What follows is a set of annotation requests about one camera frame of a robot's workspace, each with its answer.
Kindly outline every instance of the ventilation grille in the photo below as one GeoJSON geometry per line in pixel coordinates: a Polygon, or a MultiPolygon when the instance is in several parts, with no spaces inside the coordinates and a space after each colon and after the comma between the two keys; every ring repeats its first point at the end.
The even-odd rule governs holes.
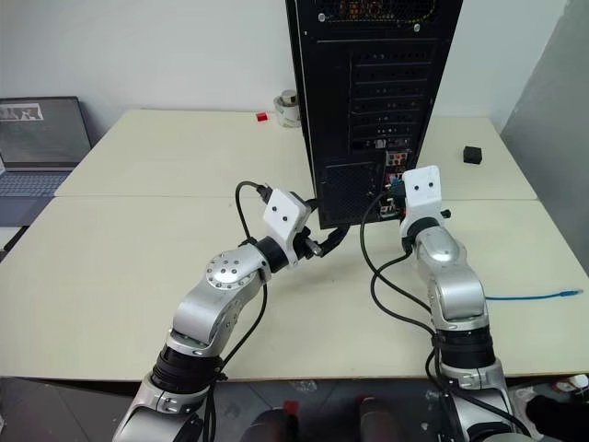
{"type": "Polygon", "coordinates": [[[322,181],[323,215],[328,223],[358,223],[381,192],[383,168],[376,163],[329,166],[322,181]]]}
{"type": "Polygon", "coordinates": [[[397,25],[432,23],[440,0],[316,0],[328,23],[386,22],[397,25]]]}
{"type": "Polygon", "coordinates": [[[350,144],[352,150],[411,150],[426,111],[427,81],[435,43],[387,45],[353,52],[350,144]]]}

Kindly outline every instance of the laptop screen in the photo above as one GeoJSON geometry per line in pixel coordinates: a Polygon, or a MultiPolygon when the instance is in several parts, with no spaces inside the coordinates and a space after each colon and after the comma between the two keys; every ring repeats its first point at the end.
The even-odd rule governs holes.
{"type": "Polygon", "coordinates": [[[5,168],[74,168],[89,150],[76,97],[0,99],[0,157],[5,168]]]}

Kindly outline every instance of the laptop keyboard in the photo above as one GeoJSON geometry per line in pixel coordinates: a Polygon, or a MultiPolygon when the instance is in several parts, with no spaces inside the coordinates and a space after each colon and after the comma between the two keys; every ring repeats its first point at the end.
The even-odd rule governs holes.
{"type": "Polygon", "coordinates": [[[67,174],[7,172],[0,175],[0,196],[53,196],[67,174]]]}

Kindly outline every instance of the computer tower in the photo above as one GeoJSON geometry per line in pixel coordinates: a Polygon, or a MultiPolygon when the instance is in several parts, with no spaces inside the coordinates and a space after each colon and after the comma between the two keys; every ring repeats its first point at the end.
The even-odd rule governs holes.
{"type": "MultiPolygon", "coordinates": [[[[359,224],[413,169],[462,0],[286,0],[321,227],[359,224]]],[[[393,216],[389,202],[368,221],[393,216]]]]}

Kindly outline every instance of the floor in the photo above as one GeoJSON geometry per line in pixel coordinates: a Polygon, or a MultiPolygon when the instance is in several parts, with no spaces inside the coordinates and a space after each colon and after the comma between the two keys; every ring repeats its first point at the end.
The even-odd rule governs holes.
{"type": "MultiPolygon", "coordinates": [[[[299,402],[305,442],[355,442],[356,404],[366,396],[398,412],[405,440],[437,441],[435,394],[426,380],[225,382],[217,385],[217,442],[237,442],[265,410],[299,402]]],[[[132,398],[18,378],[0,378],[0,442],[103,442],[112,435],[132,398]]]]}

